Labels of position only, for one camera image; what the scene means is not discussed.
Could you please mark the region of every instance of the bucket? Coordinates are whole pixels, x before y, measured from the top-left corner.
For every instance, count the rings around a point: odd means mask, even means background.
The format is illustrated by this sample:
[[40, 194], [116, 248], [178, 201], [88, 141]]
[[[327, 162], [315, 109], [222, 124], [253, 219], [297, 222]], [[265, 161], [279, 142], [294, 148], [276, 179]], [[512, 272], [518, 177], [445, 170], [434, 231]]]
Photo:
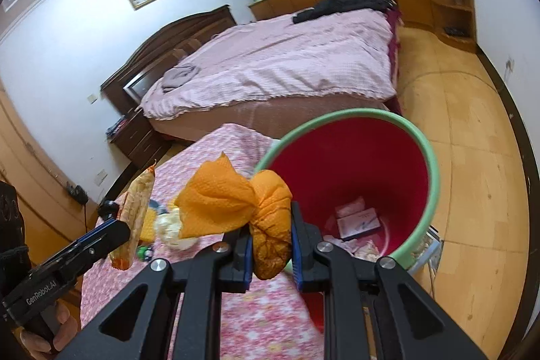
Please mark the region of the bucket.
[[[428, 230], [439, 197], [437, 158], [410, 121], [378, 109], [348, 109], [311, 120], [274, 145], [255, 171], [289, 186], [306, 223], [339, 238], [336, 208], [363, 197], [381, 227], [363, 235], [405, 269]], [[303, 294], [322, 332], [322, 295]]]

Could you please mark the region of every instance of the orange rag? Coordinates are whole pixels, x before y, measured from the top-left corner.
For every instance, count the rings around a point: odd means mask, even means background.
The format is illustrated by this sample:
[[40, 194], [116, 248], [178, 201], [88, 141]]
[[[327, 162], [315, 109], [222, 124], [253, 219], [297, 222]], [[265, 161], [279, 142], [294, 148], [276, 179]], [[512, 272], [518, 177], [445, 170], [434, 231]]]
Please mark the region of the orange rag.
[[254, 272], [271, 279], [291, 258], [291, 199], [275, 172], [258, 172], [249, 182], [222, 153], [204, 162], [174, 201], [183, 223], [178, 237], [229, 232], [249, 222]]

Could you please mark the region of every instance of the pink floral blanket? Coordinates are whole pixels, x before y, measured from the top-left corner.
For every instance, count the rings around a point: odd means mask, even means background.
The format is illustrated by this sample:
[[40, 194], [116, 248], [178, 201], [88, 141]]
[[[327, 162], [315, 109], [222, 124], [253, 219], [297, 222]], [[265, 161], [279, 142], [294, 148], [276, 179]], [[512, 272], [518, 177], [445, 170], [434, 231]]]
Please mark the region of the pink floral blanket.
[[200, 72], [168, 93], [158, 80], [140, 106], [146, 117], [171, 120], [185, 112], [242, 101], [344, 93], [386, 101], [392, 85], [385, 15], [363, 9], [293, 24], [286, 14], [225, 30], [178, 65]]
[[[225, 124], [158, 167], [152, 198], [166, 204], [176, 197], [204, 161], [217, 159], [222, 151], [238, 172], [251, 177], [271, 143], [271, 138], [255, 131]], [[165, 258], [171, 263], [192, 258], [199, 250], [220, 239], [220, 235], [203, 237], [185, 251], [171, 250], [156, 241], [154, 258]], [[94, 264], [84, 275], [80, 307], [82, 326], [145, 266], [146, 263], [136, 260], [129, 270], [119, 271], [111, 268], [108, 258]], [[221, 360], [260, 359], [323, 359], [323, 337], [313, 326], [292, 280], [283, 273], [270, 281], [260, 281], [254, 276], [249, 292], [244, 295], [223, 294]]]

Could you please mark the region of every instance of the finger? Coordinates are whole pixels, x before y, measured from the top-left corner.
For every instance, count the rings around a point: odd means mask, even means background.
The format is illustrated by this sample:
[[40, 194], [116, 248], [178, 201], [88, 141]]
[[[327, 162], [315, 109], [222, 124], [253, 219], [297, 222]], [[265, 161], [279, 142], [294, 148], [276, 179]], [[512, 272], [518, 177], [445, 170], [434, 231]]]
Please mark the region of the finger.
[[57, 351], [62, 351], [64, 347], [71, 342], [72, 338], [77, 334], [78, 324], [73, 316], [70, 316], [65, 323], [62, 324], [60, 329], [52, 340], [53, 345]]
[[34, 351], [33, 349], [29, 349], [30, 355], [35, 358], [36, 360], [50, 360], [51, 356], [50, 354], [43, 354], [39, 351]]
[[21, 331], [21, 342], [29, 351], [48, 353], [51, 350], [49, 342], [33, 332]]
[[60, 323], [64, 323], [66, 320], [68, 320], [70, 315], [71, 313], [69, 313], [69, 309], [67, 306], [65, 306], [65, 304], [62, 302], [56, 303], [56, 319], [58, 319]]

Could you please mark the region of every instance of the wooden shelf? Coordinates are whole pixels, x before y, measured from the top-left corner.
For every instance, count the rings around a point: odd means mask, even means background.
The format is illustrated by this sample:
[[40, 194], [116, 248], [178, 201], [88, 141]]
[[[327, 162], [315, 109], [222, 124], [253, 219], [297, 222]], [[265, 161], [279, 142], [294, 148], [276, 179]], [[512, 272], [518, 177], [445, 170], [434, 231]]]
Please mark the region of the wooden shelf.
[[441, 42], [453, 46], [454, 48], [476, 53], [476, 41], [471, 37], [448, 35], [442, 28], [437, 29], [437, 37]]
[[468, 11], [469, 13], [473, 12], [473, 9], [471, 7], [467, 7], [466, 5], [452, 5], [450, 3], [441, 2], [441, 1], [438, 1], [438, 0], [433, 0], [431, 2], [433, 2], [435, 5], [438, 5], [439, 7], [455, 8], [455, 9], [458, 9], [458, 10], [461, 10], [461, 11]]

